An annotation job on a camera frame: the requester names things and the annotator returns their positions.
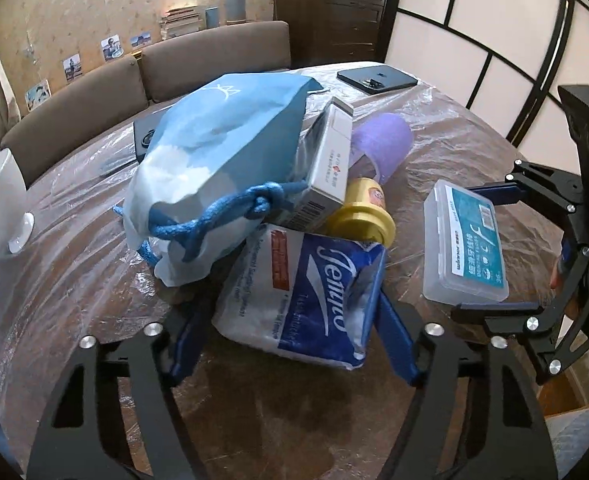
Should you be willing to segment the clear floss pick box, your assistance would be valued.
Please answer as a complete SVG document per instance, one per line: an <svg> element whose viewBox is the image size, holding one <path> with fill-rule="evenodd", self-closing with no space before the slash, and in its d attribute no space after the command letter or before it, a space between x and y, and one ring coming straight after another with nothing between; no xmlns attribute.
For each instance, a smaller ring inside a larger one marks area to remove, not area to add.
<svg viewBox="0 0 589 480"><path fill-rule="evenodd" d="M509 296L494 205L443 179L423 203L423 296L458 306Z"/></svg>

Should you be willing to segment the blue white tissue pack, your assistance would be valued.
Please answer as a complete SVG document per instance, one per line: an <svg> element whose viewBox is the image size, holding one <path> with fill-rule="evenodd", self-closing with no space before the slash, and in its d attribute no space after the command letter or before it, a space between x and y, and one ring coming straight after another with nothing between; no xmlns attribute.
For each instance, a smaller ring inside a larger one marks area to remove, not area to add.
<svg viewBox="0 0 589 480"><path fill-rule="evenodd" d="M263 224L218 297L225 338L293 359L356 370L366 358L387 249Z"/></svg>

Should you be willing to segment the purple cylindrical hair roller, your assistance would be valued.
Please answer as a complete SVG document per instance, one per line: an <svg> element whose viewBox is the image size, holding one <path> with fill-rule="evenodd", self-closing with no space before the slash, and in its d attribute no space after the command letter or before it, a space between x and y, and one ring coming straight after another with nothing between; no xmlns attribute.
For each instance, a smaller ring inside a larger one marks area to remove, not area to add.
<svg viewBox="0 0 589 480"><path fill-rule="evenodd" d="M403 117L381 113L369 118L353 130L349 178L386 184L409 155L413 140L413 131Z"/></svg>

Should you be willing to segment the dark blue smartphone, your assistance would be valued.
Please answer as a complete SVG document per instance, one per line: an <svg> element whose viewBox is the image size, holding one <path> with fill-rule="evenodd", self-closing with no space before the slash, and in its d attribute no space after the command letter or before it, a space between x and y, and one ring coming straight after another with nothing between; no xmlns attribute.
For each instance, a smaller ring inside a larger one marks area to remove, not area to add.
<svg viewBox="0 0 589 480"><path fill-rule="evenodd" d="M418 80L389 65L340 70L337 78L369 96L415 87Z"/></svg>

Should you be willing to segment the white long medicine box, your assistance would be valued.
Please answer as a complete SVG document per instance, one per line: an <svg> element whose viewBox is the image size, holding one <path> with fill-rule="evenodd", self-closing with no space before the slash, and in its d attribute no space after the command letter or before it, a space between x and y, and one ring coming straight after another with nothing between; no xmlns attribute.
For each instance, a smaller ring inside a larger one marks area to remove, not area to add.
<svg viewBox="0 0 589 480"><path fill-rule="evenodd" d="M353 114L349 103L333 96L300 137L292 181L304 181L306 188L291 198L291 211L277 212L270 223L296 231L317 231L344 204Z"/></svg>

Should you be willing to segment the white ceramic footed bowl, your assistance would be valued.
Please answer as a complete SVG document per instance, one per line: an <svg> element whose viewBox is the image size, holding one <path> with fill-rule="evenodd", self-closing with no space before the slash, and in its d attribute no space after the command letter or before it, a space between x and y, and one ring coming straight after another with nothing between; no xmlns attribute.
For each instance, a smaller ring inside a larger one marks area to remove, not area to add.
<svg viewBox="0 0 589 480"><path fill-rule="evenodd" d="M26 204L26 185L9 148L0 151L0 255L21 252L33 233L35 217Z"/></svg>

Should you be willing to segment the dark wooden dresser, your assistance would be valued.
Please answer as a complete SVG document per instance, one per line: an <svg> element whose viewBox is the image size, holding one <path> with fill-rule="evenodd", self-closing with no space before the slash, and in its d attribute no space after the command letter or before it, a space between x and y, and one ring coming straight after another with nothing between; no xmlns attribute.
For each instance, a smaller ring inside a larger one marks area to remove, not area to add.
<svg viewBox="0 0 589 480"><path fill-rule="evenodd" d="M373 61L387 0L274 0L294 67Z"/></svg>

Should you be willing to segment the brown fabric sofa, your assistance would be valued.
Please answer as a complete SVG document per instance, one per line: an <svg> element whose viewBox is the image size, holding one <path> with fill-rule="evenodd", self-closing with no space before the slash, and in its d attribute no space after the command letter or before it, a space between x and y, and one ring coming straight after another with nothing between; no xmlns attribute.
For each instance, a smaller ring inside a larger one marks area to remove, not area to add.
<svg viewBox="0 0 589 480"><path fill-rule="evenodd" d="M191 32L150 44L69 84L29 112L0 141L27 185L77 148L148 107L167 103L228 73L288 70L284 21Z"/></svg>

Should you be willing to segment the black foldable phone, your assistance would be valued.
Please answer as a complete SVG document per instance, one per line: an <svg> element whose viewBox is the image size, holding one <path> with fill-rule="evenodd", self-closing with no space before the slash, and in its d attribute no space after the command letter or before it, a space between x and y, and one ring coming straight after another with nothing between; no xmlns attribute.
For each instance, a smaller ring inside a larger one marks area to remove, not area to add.
<svg viewBox="0 0 589 480"><path fill-rule="evenodd" d="M134 148L136 162L142 162L160 124L160 116L148 116L134 121Z"/></svg>

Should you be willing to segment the grey speaker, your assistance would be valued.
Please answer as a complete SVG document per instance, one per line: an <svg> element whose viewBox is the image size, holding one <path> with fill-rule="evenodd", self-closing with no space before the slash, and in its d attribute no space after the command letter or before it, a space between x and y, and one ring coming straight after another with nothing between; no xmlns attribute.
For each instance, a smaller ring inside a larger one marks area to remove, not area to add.
<svg viewBox="0 0 589 480"><path fill-rule="evenodd" d="M226 24L241 24L247 21L247 0L224 0Z"/></svg>

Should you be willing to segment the stack of books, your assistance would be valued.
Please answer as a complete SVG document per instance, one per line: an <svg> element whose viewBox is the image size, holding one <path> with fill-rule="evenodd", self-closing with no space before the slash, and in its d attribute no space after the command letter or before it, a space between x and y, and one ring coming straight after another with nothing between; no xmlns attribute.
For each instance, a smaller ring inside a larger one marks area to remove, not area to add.
<svg viewBox="0 0 589 480"><path fill-rule="evenodd" d="M160 17L162 40L192 34L204 28L202 6L180 6L170 9Z"/></svg>

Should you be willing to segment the blue white drawstring bag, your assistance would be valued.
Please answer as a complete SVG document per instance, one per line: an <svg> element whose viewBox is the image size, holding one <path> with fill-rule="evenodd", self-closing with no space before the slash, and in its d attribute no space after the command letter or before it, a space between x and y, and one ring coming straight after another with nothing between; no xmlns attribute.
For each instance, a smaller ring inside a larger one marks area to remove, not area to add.
<svg viewBox="0 0 589 480"><path fill-rule="evenodd" d="M163 115L117 212L165 286L205 278L303 190L295 155L308 93L321 88L300 74L227 74Z"/></svg>

